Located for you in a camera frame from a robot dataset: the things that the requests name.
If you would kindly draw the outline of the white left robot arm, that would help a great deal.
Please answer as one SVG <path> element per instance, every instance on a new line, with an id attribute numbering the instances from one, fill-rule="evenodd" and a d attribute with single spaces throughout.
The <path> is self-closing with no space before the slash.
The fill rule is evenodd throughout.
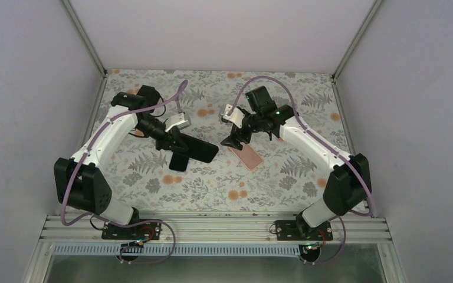
<path id="1" fill-rule="evenodd" d="M 159 103 L 150 101 L 150 93 L 155 89 L 142 86 L 144 95 L 118 93 L 111 102 L 104 123 L 69 159 L 59 158 L 54 165 L 54 176 L 58 200 L 62 204 L 60 220 L 64 226 L 70 226 L 81 217 L 93 216 L 105 222 L 117 225 L 117 231 L 127 239 L 136 237 L 140 232 L 140 222 L 133 218 L 135 208 L 117 200 L 110 185 L 103 176 L 106 163 L 110 160 L 124 137 L 139 124 L 148 121 L 148 136 L 175 144 L 175 138 L 169 129 L 155 119 L 151 112 L 159 107 L 178 101 L 188 81 L 180 84 L 176 94 Z M 65 218 L 66 208 L 82 210 L 82 216 L 72 221 Z"/>

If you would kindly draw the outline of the pink phone case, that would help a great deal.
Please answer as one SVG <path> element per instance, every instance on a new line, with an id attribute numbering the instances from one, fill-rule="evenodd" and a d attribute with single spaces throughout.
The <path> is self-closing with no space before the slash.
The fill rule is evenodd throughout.
<path id="1" fill-rule="evenodd" d="M 229 151 L 232 152 L 250 171 L 256 170 L 264 162 L 260 154 L 253 147 L 251 147 L 250 144 L 242 144 L 241 150 L 230 147 Z"/>

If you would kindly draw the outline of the blue black phone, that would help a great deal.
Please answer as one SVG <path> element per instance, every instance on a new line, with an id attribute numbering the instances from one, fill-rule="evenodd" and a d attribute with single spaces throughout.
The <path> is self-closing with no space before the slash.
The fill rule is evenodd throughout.
<path id="1" fill-rule="evenodd" d="M 210 163 L 219 152 L 219 147 L 207 141 L 199 140 L 186 134 L 180 135 L 181 140 L 186 146 L 182 155 L 204 163 Z"/>

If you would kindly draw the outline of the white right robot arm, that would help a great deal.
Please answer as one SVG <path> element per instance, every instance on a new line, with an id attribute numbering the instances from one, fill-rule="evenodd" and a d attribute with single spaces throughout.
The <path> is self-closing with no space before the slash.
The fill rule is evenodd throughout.
<path id="1" fill-rule="evenodd" d="M 351 155 L 332 145 L 306 125 L 293 106 L 276 105 L 266 87 L 246 93 L 250 111 L 226 105 L 222 121 L 232 123 L 223 146 L 241 150 L 253 133 L 264 132 L 290 143 L 318 168 L 329 173 L 323 196 L 296 216 L 296 232 L 303 240 L 317 235 L 319 226 L 350 212 L 372 195 L 370 169 L 362 154 Z"/>

